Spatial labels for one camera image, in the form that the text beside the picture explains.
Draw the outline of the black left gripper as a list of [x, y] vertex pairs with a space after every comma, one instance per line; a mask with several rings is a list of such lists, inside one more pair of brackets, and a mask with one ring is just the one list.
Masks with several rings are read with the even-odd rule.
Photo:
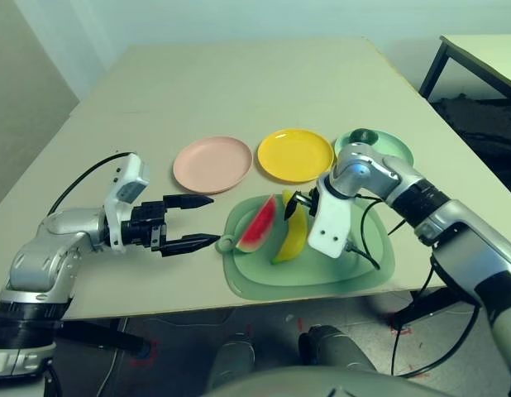
[[160, 201], [143, 202], [132, 209], [128, 221], [122, 221], [122, 244], [150, 248], [163, 257], [188, 254], [210, 246], [220, 236], [197, 233], [166, 241], [165, 215], [167, 208], [200, 208], [213, 202], [203, 194], [169, 194]]

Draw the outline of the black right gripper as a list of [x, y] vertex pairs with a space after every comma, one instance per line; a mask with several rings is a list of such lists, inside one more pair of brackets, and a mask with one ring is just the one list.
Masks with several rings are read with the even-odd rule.
[[307, 194], [302, 192], [284, 190], [283, 191], [283, 202], [284, 202], [284, 220], [289, 220], [296, 208], [298, 203], [309, 208], [309, 215], [315, 217], [318, 211], [319, 192], [317, 188], [312, 188]]

